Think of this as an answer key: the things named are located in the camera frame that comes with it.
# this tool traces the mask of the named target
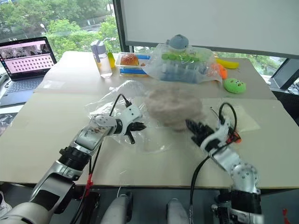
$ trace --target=water bottle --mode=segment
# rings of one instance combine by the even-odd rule
[[[109,78],[112,76],[112,70],[104,42],[100,40],[92,42],[91,49],[101,77]]]

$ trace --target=whiteboard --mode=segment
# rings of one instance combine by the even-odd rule
[[[194,46],[299,56],[299,0],[122,0],[121,8],[127,45],[182,34]]]

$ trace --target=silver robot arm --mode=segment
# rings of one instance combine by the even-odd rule
[[[62,213],[75,190],[73,181],[82,175],[104,138],[111,134],[127,135],[134,144],[131,131],[145,128],[143,123],[135,122],[142,116],[139,108],[130,102],[126,107],[118,117],[94,115],[70,145],[60,150],[61,157],[35,186],[30,201],[10,210],[0,218],[0,224],[48,224],[54,213]]]
[[[260,206],[260,190],[256,188],[258,173],[256,168],[243,161],[226,140],[230,131],[230,120],[224,118],[214,132],[209,126],[187,120],[188,128],[195,134],[192,140],[202,151],[233,180],[229,218],[234,224],[264,224]]]

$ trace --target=laptop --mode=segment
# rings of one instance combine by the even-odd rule
[[[0,61],[12,80],[0,106],[26,103],[57,63],[46,37],[0,43]]]

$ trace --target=green plush ball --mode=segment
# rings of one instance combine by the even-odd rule
[[[228,78],[223,81],[223,87],[228,92],[243,93],[246,91],[246,83],[241,82],[236,78]]]

